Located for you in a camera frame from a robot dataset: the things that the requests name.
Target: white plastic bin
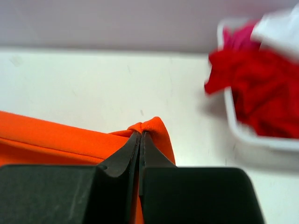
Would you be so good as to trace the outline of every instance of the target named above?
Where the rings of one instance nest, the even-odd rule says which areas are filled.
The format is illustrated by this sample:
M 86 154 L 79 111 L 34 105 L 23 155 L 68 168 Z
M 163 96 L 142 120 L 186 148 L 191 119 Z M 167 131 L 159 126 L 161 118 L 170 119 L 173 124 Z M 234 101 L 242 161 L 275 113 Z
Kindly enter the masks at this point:
M 220 21 L 217 28 L 217 40 L 218 48 L 223 47 L 223 28 L 227 27 L 234 30 L 244 23 L 248 18 L 229 18 Z M 286 139 L 286 138 L 272 138 L 257 136 L 253 130 L 250 130 L 246 126 L 239 123 L 236 119 L 235 105 L 233 100 L 233 94 L 231 88 L 224 90 L 224 100 L 226 106 L 226 112 L 228 117 L 228 125 L 236 138 L 238 147 L 249 147 L 249 148 L 270 148 L 279 151 L 297 151 L 299 152 L 299 140 L 298 139 Z

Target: gray wall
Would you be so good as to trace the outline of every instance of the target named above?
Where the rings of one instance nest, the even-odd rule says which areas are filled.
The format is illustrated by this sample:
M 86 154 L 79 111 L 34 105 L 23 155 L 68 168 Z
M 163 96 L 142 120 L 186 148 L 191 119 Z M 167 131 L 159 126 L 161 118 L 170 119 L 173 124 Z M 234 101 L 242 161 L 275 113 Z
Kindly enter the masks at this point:
M 227 16 L 296 0 L 0 0 L 0 45 L 205 52 Z

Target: white table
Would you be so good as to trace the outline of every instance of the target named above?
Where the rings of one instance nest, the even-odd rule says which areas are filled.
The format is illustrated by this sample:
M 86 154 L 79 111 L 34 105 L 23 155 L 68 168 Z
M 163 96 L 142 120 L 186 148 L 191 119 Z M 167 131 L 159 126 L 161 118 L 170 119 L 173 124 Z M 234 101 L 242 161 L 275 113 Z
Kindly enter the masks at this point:
M 178 166 L 237 166 L 269 224 L 299 223 L 299 154 L 235 147 L 207 55 L 0 51 L 0 110 L 112 132 L 159 116 Z

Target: white fabric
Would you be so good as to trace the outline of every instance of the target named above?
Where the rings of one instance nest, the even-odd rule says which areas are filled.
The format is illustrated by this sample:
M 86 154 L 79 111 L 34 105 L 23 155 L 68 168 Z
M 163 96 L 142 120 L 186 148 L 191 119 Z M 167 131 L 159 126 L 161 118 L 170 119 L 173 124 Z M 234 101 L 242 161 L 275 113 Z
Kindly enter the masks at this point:
M 299 59 L 299 4 L 294 9 L 265 14 L 254 27 L 251 39 Z

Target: orange cloth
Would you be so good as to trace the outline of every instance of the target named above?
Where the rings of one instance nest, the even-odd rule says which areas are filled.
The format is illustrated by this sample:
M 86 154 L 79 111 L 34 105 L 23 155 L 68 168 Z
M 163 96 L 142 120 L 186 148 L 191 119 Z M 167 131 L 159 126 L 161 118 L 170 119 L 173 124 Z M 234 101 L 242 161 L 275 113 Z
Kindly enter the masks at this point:
M 121 148 L 133 131 L 150 132 L 157 148 L 175 163 L 168 132 L 158 117 L 107 134 L 0 112 L 0 166 L 98 164 Z M 143 223 L 139 198 L 136 223 Z

